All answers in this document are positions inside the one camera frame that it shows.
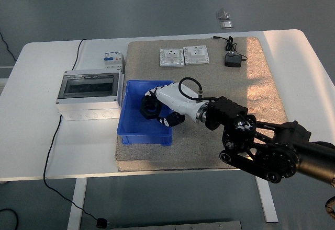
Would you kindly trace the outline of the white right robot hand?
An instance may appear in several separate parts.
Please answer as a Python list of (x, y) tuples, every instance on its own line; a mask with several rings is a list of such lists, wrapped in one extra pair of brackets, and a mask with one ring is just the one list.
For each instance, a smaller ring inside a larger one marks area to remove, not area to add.
[[(183, 123), (185, 115), (196, 123), (204, 123), (208, 102), (198, 100), (202, 93), (201, 87), (196, 93), (180, 82), (158, 86), (145, 93), (140, 112), (146, 119), (156, 119), (166, 127)], [(166, 117), (160, 116), (163, 105), (173, 111)]]

